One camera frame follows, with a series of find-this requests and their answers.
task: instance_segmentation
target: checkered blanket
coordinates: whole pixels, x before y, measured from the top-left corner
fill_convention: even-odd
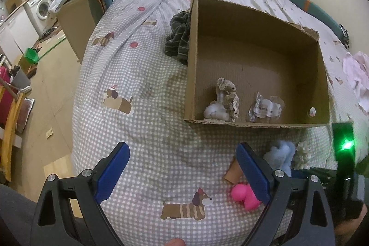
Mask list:
[[[367,153],[368,118],[342,71],[346,50],[323,23],[289,0],[227,0],[267,12],[320,34],[331,121],[355,121],[357,159]],[[306,141],[310,165],[333,167],[329,126],[245,129],[183,120],[187,67],[166,56],[170,19],[190,0],[114,0],[95,28],[83,59],[73,109],[73,164],[92,168],[119,141],[131,158],[103,210],[126,246],[241,245],[263,206],[246,212],[222,179],[235,148],[246,141],[258,155],[275,139]],[[286,212],[277,235],[288,225]]]

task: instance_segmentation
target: person's finger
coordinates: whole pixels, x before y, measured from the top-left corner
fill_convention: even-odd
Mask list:
[[[170,240],[164,246],[186,246],[186,243],[182,239],[176,237],[175,239]]]

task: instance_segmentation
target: green led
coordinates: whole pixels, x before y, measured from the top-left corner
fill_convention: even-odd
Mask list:
[[[345,149],[350,149],[354,146],[354,141],[349,141],[349,140],[345,140],[344,144],[342,145],[341,149],[345,150]]]

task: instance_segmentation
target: pink suitcase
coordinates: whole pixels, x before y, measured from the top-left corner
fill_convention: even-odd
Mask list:
[[[8,70],[4,67],[0,67],[0,76],[1,78],[9,83],[10,82],[10,76],[8,74]],[[8,91],[4,92],[3,98],[0,102],[0,123],[6,124],[6,119],[8,118],[8,114],[10,111],[10,106],[12,105],[13,97],[10,95]]]

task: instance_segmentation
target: tile floor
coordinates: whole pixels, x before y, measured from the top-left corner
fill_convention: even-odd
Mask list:
[[[43,42],[39,55],[62,35],[61,31]],[[44,166],[71,153],[71,116],[80,68],[66,39],[41,59],[31,79],[32,92],[27,97],[35,103],[22,135],[22,148],[12,150],[9,185],[33,201],[38,200],[45,182]],[[46,139],[51,127],[54,134]]]

